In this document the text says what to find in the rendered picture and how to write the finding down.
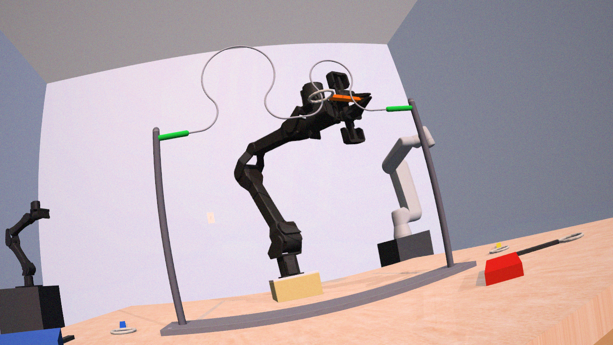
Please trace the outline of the orange handle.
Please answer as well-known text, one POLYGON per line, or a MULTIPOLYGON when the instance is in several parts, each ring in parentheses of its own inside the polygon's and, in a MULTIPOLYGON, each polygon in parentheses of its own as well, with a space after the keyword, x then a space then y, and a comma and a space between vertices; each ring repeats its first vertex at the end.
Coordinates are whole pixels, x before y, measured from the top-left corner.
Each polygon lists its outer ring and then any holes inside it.
MULTIPOLYGON (((324 98, 323 101, 332 100, 332 101, 347 101, 347 102, 352 102, 352 103, 354 102, 354 101, 351 100, 350 96, 344 96, 344 95, 335 94, 335 92, 332 89, 329 89, 329 88, 326 88, 326 89, 314 92, 312 95, 310 95, 308 97, 308 101, 311 104, 321 103, 321 100, 319 100, 319 101, 312 101, 311 100, 312 97, 314 97, 316 94, 319 94, 320 92, 331 92, 331 95, 326 97, 326 98, 324 98)), ((355 102, 360 101, 361 99, 363 99, 361 97, 354 97, 354 96, 353 96, 353 98, 354 98, 355 102)))

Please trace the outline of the red block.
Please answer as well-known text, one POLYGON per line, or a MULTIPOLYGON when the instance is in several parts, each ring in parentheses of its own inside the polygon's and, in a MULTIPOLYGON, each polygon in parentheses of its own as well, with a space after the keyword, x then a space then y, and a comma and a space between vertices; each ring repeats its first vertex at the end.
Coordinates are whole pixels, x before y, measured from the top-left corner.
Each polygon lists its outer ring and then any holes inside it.
POLYGON ((520 276, 524 276, 523 266, 516 252, 486 261, 486 286, 500 283, 505 280, 515 279, 520 276))

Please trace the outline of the blue block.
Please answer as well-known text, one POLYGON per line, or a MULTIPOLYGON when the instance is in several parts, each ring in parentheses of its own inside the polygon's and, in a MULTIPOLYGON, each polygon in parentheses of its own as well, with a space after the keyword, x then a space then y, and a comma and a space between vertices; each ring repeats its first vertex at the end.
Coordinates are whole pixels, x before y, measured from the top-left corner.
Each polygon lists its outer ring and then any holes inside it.
POLYGON ((61 328, 0 334, 0 345, 64 345, 61 328))

